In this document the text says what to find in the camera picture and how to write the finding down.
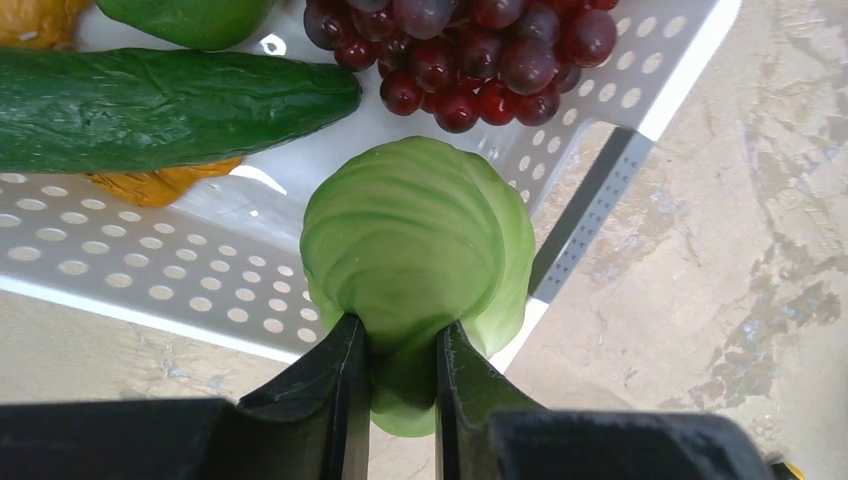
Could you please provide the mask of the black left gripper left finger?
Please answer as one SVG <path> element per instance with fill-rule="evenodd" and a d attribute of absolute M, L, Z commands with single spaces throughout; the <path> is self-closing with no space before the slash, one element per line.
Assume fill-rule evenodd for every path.
<path fill-rule="evenodd" d="M 365 479 L 370 387 L 360 319 L 345 314 L 318 345 L 239 400 L 258 445 L 247 479 Z"/>

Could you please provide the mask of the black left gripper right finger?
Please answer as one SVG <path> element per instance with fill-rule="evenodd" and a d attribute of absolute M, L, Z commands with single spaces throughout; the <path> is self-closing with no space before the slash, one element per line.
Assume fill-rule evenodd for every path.
<path fill-rule="evenodd" d="M 436 453 L 439 479 L 501 479 L 496 413 L 546 408 L 513 385 L 455 321 L 436 337 Z"/>

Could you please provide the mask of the green cabbage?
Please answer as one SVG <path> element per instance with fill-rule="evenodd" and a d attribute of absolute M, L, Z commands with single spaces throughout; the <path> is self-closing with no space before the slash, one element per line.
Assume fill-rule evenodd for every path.
<path fill-rule="evenodd" d="M 310 197 L 300 237 L 323 324 L 351 313 L 365 328 L 373 423 L 406 438 L 436 428 L 437 334 L 460 322 L 485 356 L 508 345 L 534 253 L 516 190 L 480 155 L 424 136 L 343 164 Z"/>

